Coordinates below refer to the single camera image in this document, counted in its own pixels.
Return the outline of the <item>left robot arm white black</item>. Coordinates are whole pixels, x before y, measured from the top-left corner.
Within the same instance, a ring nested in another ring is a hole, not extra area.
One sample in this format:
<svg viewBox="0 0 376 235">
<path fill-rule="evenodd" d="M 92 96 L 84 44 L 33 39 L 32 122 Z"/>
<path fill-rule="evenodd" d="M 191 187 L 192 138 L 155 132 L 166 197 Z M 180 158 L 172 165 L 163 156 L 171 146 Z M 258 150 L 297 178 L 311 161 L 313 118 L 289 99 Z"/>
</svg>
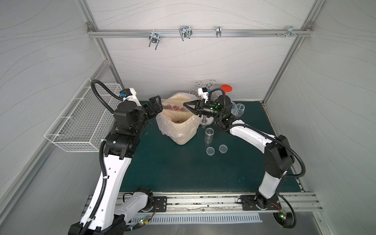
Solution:
<svg viewBox="0 0 376 235">
<path fill-rule="evenodd" d="M 150 104 L 141 105 L 133 88 L 123 89 L 116 95 L 97 79 L 91 81 L 91 89 L 115 122 L 100 143 L 101 175 L 93 198 L 81 220 L 71 225 L 68 233 L 123 235 L 148 224 L 157 211 L 150 189 L 138 188 L 119 207 L 116 201 L 142 130 L 150 119 L 162 112 L 162 101 L 156 96 L 150 98 Z"/>
</svg>

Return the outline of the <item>clear plastic jar lid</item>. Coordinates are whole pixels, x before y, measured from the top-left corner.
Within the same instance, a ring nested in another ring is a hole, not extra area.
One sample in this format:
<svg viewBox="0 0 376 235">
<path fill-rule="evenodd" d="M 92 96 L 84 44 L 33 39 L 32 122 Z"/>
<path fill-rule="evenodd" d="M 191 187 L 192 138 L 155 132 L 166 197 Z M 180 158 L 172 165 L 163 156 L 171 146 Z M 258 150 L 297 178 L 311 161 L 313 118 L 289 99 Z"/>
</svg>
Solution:
<svg viewBox="0 0 376 235">
<path fill-rule="evenodd" d="M 213 156 L 215 154 L 215 149 L 213 147 L 208 147 L 206 149 L 206 154 L 209 155 L 209 156 Z"/>
</svg>

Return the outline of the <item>jar with dried flowers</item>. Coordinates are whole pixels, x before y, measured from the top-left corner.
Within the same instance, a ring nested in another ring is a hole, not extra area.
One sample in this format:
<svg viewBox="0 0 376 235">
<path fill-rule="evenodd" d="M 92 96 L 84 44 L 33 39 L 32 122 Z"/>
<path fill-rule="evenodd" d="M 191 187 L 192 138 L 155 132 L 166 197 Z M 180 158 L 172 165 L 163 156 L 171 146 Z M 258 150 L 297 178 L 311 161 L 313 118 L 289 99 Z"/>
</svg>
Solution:
<svg viewBox="0 0 376 235">
<path fill-rule="evenodd" d="M 204 142 L 206 144 L 211 144 L 212 141 L 213 141 L 213 136 L 214 136 L 214 130 L 212 128 L 207 128 L 205 130 L 205 138 L 204 138 Z"/>
</svg>

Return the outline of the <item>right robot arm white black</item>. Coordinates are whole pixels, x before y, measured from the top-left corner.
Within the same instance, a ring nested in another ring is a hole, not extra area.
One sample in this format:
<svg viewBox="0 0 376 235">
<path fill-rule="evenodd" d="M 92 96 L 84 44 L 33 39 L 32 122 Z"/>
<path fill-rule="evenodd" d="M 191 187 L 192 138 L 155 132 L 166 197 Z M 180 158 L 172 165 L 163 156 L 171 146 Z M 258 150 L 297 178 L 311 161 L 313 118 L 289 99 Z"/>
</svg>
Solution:
<svg viewBox="0 0 376 235">
<path fill-rule="evenodd" d="M 233 104 L 223 89 L 213 89 L 201 99 L 185 102 L 183 106 L 196 116 L 213 117 L 219 130 L 243 139 L 264 154 L 265 174 L 255 195 L 260 210 L 272 204 L 281 181 L 305 175 L 305 164 L 290 147 L 287 137 L 269 135 L 240 120 L 231 112 Z"/>
</svg>

